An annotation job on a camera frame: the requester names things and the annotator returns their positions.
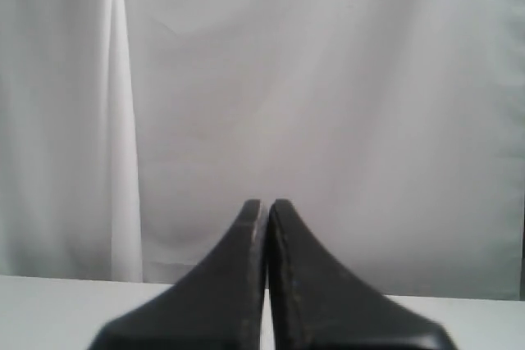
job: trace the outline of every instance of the white table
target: white table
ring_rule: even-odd
[[[0,276],[2,350],[86,349],[107,320],[169,286]],[[459,350],[525,349],[525,302],[393,297],[449,331]],[[262,350],[273,350],[266,302]]]

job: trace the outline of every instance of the white curtain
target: white curtain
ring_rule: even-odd
[[[173,282],[288,197],[384,292],[516,298],[523,10],[0,0],[0,273]]]

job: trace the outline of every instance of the white backdrop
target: white backdrop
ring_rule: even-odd
[[[0,0],[0,272],[175,281],[289,197],[387,293],[516,298],[524,9]]]

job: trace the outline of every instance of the table surface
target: table surface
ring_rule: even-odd
[[[160,294],[165,284],[0,276],[2,350],[86,349],[98,328]],[[523,350],[525,302],[392,297],[439,321],[459,350]],[[272,320],[265,300],[262,350],[273,350]]]

